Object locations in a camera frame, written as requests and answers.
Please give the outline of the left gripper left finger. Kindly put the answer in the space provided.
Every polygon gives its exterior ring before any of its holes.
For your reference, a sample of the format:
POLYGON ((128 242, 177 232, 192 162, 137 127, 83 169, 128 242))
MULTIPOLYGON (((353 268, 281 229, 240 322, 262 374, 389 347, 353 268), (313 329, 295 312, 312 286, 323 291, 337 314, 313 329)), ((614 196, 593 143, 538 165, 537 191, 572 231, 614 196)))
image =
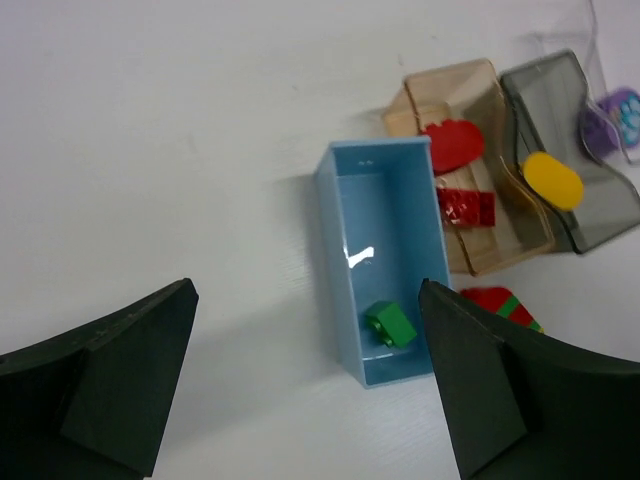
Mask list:
POLYGON ((199 300, 191 279, 1 357, 4 479, 152 476, 199 300))

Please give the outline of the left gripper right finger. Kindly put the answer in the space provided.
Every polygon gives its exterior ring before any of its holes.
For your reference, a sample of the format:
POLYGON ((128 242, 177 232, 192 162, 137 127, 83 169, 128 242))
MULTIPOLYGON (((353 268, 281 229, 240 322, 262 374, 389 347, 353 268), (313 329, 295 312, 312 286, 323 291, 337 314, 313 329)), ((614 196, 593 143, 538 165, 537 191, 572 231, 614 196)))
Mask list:
POLYGON ((463 479, 636 479, 639 365, 424 280, 420 312, 463 479))

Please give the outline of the striped red green lego stack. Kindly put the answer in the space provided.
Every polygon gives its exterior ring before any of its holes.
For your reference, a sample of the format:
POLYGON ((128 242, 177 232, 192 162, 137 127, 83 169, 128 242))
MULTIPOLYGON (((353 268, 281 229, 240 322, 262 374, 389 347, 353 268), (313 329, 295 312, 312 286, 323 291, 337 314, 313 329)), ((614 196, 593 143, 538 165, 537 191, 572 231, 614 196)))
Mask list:
POLYGON ((544 332, 542 326, 534 319, 529 310, 505 287, 472 287, 461 289, 459 293, 491 313, 530 330, 544 332))

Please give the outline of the small green lego brick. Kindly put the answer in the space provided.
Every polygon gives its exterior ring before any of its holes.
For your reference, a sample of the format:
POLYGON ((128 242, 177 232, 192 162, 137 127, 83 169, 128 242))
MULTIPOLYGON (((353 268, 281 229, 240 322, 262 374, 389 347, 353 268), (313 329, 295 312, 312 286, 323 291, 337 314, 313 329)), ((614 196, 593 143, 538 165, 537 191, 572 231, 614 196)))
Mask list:
POLYGON ((417 331, 396 302, 374 303, 365 311, 365 320, 388 348, 405 348, 417 337, 417 331))

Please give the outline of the red rounded lego brick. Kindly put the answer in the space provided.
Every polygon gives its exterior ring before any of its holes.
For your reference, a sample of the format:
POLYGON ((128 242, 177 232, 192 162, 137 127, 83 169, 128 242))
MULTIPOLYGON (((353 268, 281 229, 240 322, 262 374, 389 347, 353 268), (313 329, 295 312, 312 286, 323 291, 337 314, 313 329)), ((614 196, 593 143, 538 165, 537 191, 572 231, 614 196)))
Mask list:
POLYGON ((437 188, 436 194, 442 214, 452 225, 461 228, 495 226, 496 200, 493 192, 437 188))

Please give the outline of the yellow rounded lego brick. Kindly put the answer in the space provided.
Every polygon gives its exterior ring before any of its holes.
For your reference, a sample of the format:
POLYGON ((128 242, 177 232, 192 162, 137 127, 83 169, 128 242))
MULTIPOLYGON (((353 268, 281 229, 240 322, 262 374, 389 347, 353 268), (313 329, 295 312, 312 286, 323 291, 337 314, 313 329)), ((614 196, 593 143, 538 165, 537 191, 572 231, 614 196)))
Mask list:
POLYGON ((561 211, 571 211, 584 198, 584 183, 578 173, 546 152, 531 153, 521 172, 529 187, 561 211))

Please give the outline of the red flower lego brick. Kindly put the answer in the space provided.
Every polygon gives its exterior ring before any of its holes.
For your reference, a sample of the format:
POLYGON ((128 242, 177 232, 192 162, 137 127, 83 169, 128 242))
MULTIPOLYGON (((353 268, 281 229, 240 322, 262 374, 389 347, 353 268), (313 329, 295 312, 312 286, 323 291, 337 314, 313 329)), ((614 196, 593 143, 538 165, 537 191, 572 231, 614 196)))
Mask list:
POLYGON ((481 157, 485 139, 481 130, 468 120, 446 119, 426 125, 421 134, 431 140, 434 173, 444 175, 460 169, 481 157))

